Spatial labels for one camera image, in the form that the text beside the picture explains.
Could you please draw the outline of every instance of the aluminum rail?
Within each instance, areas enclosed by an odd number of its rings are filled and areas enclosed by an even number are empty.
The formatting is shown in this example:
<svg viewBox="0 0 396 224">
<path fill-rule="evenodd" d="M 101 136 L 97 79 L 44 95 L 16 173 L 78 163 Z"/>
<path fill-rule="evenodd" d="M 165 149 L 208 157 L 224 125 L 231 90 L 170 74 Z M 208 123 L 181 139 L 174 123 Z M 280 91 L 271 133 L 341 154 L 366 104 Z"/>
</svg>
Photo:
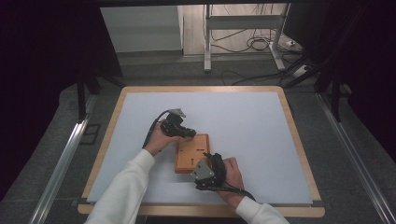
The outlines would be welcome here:
<svg viewBox="0 0 396 224">
<path fill-rule="evenodd" d="M 357 149 L 354 147 L 352 141 L 349 139 L 347 132 L 345 131 L 341 122 L 338 122 L 332 115 L 330 110 L 330 103 L 324 93 L 317 94 L 321 103 L 322 109 L 325 111 L 327 118 L 329 119 L 335 133 L 340 139 L 341 144 L 348 155 L 350 162 L 352 163 L 355 172 L 357 173 L 361 183 L 363 184 L 370 200 L 372 201 L 377 213 L 381 217 L 385 224 L 396 224 L 395 216 L 389 208 L 389 204 L 381 192 L 379 186 L 375 183 L 375 180 L 370 175 L 367 167 L 364 165 L 361 156 Z"/>
<path fill-rule="evenodd" d="M 38 201 L 32 217 L 29 220 L 29 223 L 44 223 L 44 221 L 46 220 L 53 201 L 55 200 L 55 196 L 58 193 L 59 187 L 64 181 L 64 176 L 67 172 L 67 169 L 69 168 L 71 160 L 73 159 L 81 136 L 84 133 L 88 121 L 90 120 L 91 112 L 96 102 L 96 99 L 96 95 L 91 95 L 89 97 L 87 102 L 87 115 L 81 123 L 76 124 L 72 134 L 70 135 L 70 138 L 64 148 L 64 152 L 62 153 L 61 158 L 56 164 L 56 167 L 49 179 L 49 182 L 44 189 L 40 200 Z"/>
</svg>

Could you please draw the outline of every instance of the wooden frame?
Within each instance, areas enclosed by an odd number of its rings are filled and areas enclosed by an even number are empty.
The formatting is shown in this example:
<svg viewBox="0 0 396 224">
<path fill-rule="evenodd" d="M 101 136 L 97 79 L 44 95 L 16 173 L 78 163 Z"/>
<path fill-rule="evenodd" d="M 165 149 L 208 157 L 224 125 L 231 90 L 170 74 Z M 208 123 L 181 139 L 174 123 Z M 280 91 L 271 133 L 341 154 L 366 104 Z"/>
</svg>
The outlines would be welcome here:
<svg viewBox="0 0 396 224">
<path fill-rule="evenodd" d="M 300 163 L 303 167 L 304 174 L 307 180 L 308 187 L 311 192 L 314 204 L 311 206 L 298 207 L 276 207 L 276 209 L 284 217 L 323 217 L 325 209 L 321 204 L 321 198 L 318 192 L 315 179 L 312 175 L 308 159 L 305 156 L 303 144 L 297 132 L 294 120 L 292 118 L 289 105 L 285 93 L 277 86 L 167 86 L 167 87 L 125 87 L 122 89 L 120 98 L 116 104 L 111 120 L 108 124 L 105 137 L 99 149 L 95 163 L 92 167 L 90 177 L 87 181 L 86 187 L 82 193 L 81 198 L 88 198 L 95 178 L 97 177 L 103 159 L 106 155 L 107 148 L 110 143 L 111 136 L 119 118 L 123 102 L 128 92 L 244 92 L 244 91 L 272 91 L 277 92 L 280 103 L 288 122 L 291 137 L 297 150 Z M 89 214 L 93 209 L 91 204 L 79 204 L 78 211 L 81 214 Z M 142 203 L 139 209 L 139 215 L 142 216 L 175 216 L 175 217 L 238 217 L 235 211 L 228 205 L 197 205 L 197 204 L 159 204 L 159 203 Z"/>
</svg>

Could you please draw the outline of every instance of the white sleeve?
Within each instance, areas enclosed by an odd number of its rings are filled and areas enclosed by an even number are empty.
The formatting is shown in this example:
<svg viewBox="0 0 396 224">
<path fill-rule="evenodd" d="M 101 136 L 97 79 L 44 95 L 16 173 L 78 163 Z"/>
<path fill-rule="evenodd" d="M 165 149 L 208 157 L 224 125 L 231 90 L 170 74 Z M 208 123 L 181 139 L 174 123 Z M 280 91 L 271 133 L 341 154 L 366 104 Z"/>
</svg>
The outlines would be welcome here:
<svg viewBox="0 0 396 224">
<path fill-rule="evenodd" d="M 96 203 L 86 223 L 135 223 L 154 162 L 145 149 L 128 161 Z"/>
<path fill-rule="evenodd" d="M 236 207 L 236 214 L 249 224 L 287 224 L 289 223 L 273 206 L 256 203 L 244 197 Z"/>
</svg>

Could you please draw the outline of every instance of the wooden block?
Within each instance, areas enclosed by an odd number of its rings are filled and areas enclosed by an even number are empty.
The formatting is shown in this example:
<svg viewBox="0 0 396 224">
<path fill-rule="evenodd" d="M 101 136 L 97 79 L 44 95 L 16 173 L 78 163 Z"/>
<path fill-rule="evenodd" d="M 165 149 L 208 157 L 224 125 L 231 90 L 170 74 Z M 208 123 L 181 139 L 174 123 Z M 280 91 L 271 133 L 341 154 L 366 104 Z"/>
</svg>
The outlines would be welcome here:
<svg viewBox="0 0 396 224">
<path fill-rule="evenodd" d="M 206 160 L 204 152 L 210 153 L 209 135 L 207 133 L 198 133 L 190 141 L 178 143 L 175 157 L 175 173 L 191 173 L 199 160 Z"/>
</svg>

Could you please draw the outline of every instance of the light blue surface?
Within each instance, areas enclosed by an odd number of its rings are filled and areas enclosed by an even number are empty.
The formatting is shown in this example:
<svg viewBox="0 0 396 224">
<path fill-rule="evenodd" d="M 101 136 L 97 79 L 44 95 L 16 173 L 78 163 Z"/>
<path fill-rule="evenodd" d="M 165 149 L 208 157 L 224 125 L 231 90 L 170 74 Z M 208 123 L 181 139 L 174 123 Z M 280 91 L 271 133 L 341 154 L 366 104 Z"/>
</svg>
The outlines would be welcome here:
<svg viewBox="0 0 396 224">
<path fill-rule="evenodd" d="M 182 126 L 209 134 L 211 153 L 236 157 L 245 189 L 259 203 L 312 203 L 276 92 L 128 93 L 88 202 L 99 199 L 141 150 L 152 121 L 170 108 L 187 115 Z M 175 174 L 175 147 L 155 157 L 143 202 L 223 203 L 216 193 L 195 189 L 189 175 Z"/>
</svg>

